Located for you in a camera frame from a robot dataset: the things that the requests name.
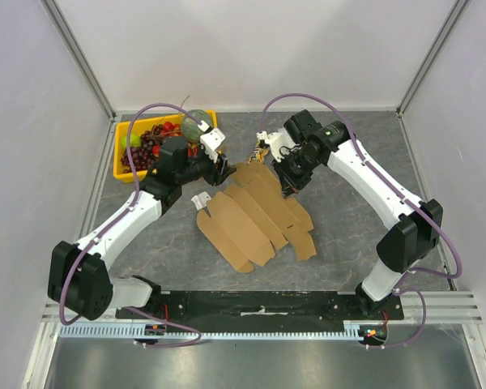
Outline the cardboard box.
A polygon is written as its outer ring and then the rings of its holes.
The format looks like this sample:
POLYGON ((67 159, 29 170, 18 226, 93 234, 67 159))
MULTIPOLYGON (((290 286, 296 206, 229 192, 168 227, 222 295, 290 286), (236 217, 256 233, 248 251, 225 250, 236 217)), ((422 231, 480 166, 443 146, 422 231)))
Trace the cardboard box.
POLYGON ((198 210, 197 226, 235 271, 265 266, 286 245, 298 261, 316 255, 311 216, 295 198, 282 197, 268 167, 240 163, 231 179, 198 210))

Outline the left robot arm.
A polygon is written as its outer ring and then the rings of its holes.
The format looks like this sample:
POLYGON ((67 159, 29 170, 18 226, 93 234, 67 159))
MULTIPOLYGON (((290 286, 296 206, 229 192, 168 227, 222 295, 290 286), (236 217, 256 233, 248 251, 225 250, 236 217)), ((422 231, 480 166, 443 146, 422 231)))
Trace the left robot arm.
POLYGON ((183 137, 171 137, 160 146, 159 157, 134 192, 100 227, 75 243, 59 242, 53 249, 48 296, 58 302, 60 321, 71 310, 80 318, 98 319, 108 309, 133 306, 143 318, 154 318, 161 299, 157 285, 140 276, 112 279, 109 269, 119 254, 181 197, 182 187, 198 179, 212 186, 235 169, 220 151, 224 135, 217 129, 201 135, 198 153, 189 154, 183 137))

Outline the white paper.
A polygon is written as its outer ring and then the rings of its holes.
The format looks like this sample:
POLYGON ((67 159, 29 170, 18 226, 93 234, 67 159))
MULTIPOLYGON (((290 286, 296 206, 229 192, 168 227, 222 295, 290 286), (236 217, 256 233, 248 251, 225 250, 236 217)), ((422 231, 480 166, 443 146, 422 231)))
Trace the white paper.
POLYGON ((190 199, 197 211, 204 209, 210 200, 211 196, 206 191, 196 194, 190 199))

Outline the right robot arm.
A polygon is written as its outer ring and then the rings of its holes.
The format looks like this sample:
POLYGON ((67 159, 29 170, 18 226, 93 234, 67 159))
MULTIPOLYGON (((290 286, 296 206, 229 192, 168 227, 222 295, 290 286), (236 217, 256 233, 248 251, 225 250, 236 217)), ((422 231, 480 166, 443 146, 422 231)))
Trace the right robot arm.
POLYGON ((344 178, 372 207, 386 227, 378 242, 378 261, 356 287, 355 309, 362 318, 375 318, 384 309, 396 284, 439 242, 443 209, 397 183, 351 137, 348 126, 335 121, 327 126, 302 110, 292 115, 283 129, 259 138, 274 158, 283 197, 299 193, 311 181, 313 171, 326 166, 344 178))

